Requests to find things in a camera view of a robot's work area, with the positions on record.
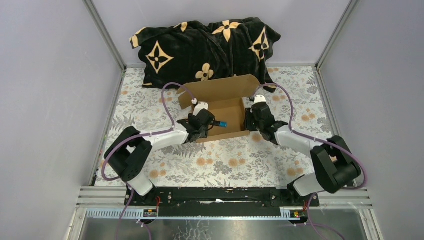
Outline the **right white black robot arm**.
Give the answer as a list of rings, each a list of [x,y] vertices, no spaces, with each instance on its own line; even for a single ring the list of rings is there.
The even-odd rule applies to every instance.
[[[334,194],[362,174],[342,137],[335,135],[322,140],[290,130],[287,122],[275,120],[265,102],[246,108],[244,126],[249,131],[258,131],[264,140],[288,147],[312,160],[314,172],[287,185],[286,198],[293,206],[301,205],[312,193]]]

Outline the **black blue marker pen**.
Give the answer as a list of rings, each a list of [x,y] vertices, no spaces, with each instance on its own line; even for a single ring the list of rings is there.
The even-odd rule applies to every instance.
[[[218,121],[218,120],[215,120],[213,122],[213,125],[214,126],[217,126],[217,127],[221,127],[221,128],[226,128],[228,126],[228,124],[226,122],[224,122],[224,121]]]

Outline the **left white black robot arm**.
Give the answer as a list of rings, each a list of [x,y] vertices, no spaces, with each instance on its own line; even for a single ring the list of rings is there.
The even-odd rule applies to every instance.
[[[141,133],[133,126],[127,127],[104,154],[104,162],[117,174],[107,181],[120,179],[134,192],[136,199],[144,206],[155,200],[154,184],[142,173],[150,153],[175,145],[184,145],[205,139],[215,116],[206,109],[197,114],[189,114],[187,119],[178,120],[170,129]]]

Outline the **brown cardboard box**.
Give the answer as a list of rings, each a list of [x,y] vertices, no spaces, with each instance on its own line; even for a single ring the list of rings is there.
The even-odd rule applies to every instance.
[[[178,101],[182,109],[191,108],[192,96],[198,102],[207,102],[210,115],[216,121],[227,123],[227,127],[209,128],[207,138],[198,139],[195,143],[205,143],[248,136],[250,131],[244,127],[245,104],[243,98],[250,97],[260,85],[259,80],[251,74],[221,79],[186,83],[189,90],[180,88]]]

